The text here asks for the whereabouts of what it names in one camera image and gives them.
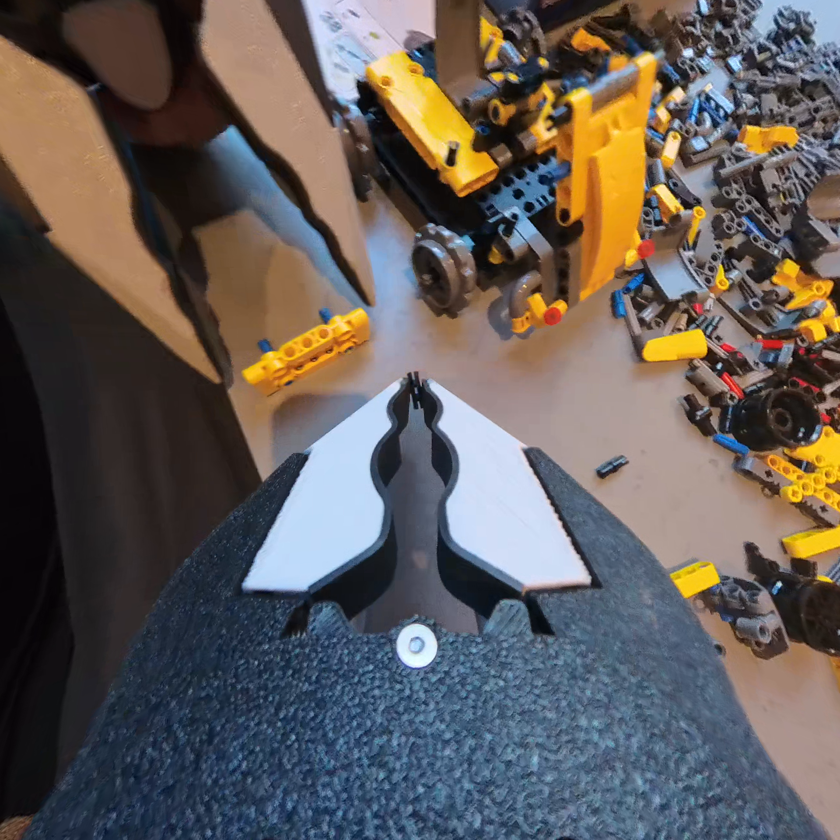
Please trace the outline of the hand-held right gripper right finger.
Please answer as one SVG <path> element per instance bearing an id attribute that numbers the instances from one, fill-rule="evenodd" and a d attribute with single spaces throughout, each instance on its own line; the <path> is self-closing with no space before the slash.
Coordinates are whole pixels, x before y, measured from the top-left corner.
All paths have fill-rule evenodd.
<path id="1" fill-rule="evenodd" d="M 422 385 L 433 466 L 444 483 L 437 567 L 452 595 L 588 588 L 592 573 L 527 446 L 434 380 Z"/>

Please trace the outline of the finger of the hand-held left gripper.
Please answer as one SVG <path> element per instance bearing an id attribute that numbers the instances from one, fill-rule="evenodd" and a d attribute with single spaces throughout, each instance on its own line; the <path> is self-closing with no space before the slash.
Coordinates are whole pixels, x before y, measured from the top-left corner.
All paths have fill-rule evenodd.
<path id="1" fill-rule="evenodd" d="M 374 306 L 360 210 L 306 4 L 202 5 L 201 56 L 233 124 L 268 170 L 289 186 L 353 290 Z"/>
<path id="2" fill-rule="evenodd" d="M 2 181 L 79 271 L 208 380 L 232 362 L 203 290 L 173 253 L 128 145 L 95 93 L 1 39 Z"/>

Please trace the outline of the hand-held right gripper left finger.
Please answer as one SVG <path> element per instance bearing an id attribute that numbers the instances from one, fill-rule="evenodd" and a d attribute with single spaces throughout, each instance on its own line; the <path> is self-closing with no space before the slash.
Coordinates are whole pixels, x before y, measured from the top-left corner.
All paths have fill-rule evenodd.
<path id="1" fill-rule="evenodd" d="M 384 545 L 410 393 L 407 377 L 395 381 L 304 452 L 244 593 L 315 595 Z"/>

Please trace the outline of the yellow brick panel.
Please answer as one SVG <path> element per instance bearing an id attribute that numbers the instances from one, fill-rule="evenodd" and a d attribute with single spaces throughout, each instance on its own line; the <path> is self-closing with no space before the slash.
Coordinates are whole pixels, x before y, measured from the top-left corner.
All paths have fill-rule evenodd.
<path id="1" fill-rule="evenodd" d="M 355 351 L 371 338 L 370 318 L 362 308 L 345 314 L 322 308 L 319 318 L 315 327 L 278 348 L 267 339 L 259 341 L 259 360 L 242 370 L 244 380 L 264 396 L 271 396 Z"/>

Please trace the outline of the grey desk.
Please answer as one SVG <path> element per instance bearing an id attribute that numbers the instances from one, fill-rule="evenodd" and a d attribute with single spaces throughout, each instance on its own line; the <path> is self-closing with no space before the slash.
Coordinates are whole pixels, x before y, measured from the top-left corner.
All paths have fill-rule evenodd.
<path id="1" fill-rule="evenodd" d="M 667 568 L 699 559 L 740 575 L 744 542 L 784 562 L 782 538 L 812 526 L 738 476 L 729 452 L 690 425 L 678 404 L 689 391 L 685 366 L 638 363 L 609 291 L 526 339 L 503 331 L 495 288 L 456 319 L 436 317 L 417 298 L 408 264 L 423 219 L 395 187 L 359 205 L 376 289 L 371 341 L 284 394 L 258 394 L 240 374 L 258 340 L 278 343 L 311 327 L 320 308 L 346 312 L 358 303 L 235 129 L 206 148 L 205 163 L 200 182 L 211 187 L 212 205 L 195 237 L 236 369 L 229 394 L 262 476 L 385 385 L 420 371 L 542 448 Z M 617 455 L 628 465 L 599 479 L 595 468 Z"/>

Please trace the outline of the instruction booklet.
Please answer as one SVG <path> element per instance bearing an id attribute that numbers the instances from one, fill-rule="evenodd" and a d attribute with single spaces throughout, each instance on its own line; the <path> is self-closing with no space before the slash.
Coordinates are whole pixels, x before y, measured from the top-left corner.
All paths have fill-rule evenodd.
<path id="1" fill-rule="evenodd" d="M 434 37 L 435 1 L 304 1 L 327 89 L 353 102 L 366 67 Z"/>

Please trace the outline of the yellow brick toy vehicle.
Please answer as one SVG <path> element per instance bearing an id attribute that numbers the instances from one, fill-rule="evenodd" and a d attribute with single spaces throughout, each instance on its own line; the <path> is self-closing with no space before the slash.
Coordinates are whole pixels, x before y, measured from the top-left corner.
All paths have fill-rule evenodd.
<path id="1" fill-rule="evenodd" d="M 360 194 L 423 214 L 418 294 L 450 318 L 508 281 L 517 334 L 553 326 L 655 254 L 641 228 L 657 36 L 633 5 L 546 44 L 529 7 L 436 2 L 436 38 L 374 60 L 339 126 Z"/>

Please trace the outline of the person's leg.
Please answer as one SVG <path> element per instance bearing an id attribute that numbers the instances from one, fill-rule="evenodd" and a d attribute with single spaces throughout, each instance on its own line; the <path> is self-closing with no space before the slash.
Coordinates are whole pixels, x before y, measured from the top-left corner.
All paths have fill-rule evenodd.
<path id="1" fill-rule="evenodd" d="M 2 304 L 45 433 L 72 639 L 57 780 L 166 583 L 260 477 L 224 385 L 6 205 Z"/>

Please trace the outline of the yellow short beam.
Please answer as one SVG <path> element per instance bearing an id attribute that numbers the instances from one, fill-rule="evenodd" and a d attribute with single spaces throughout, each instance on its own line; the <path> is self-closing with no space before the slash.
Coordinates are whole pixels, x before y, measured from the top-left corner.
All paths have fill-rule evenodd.
<path id="1" fill-rule="evenodd" d="M 706 592 L 721 582 L 721 577 L 715 565 L 708 561 L 693 560 L 669 573 L 684 599 L 693 599 L 702 592 Z"/>

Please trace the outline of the person's dark jacket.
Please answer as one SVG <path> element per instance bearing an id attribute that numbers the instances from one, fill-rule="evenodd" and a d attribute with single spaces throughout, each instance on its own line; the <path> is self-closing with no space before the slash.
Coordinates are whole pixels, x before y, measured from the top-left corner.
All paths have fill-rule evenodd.
<path id="1" fill-rule="evenodd" d="M 37 812 L 56 780 L 73 637 L 35 388 L 1 308 L 1 817 Z"/>

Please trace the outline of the pile of loose toy bricks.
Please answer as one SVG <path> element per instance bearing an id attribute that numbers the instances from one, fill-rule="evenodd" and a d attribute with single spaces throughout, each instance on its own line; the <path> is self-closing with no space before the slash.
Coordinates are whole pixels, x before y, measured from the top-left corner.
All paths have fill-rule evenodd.
<path id="1" fill-rule="evenodd" d="M 642 233 L 655 254 L 612 293 L 640 361 L 684 361 L 689 423 L 812 526 L 787 562 L 744 544 L 745 580 L 790 644 L 838 673 L 838 45 L 813 15 L 695 2 L 646 23 L 664 59 L 647 119 Z"/>

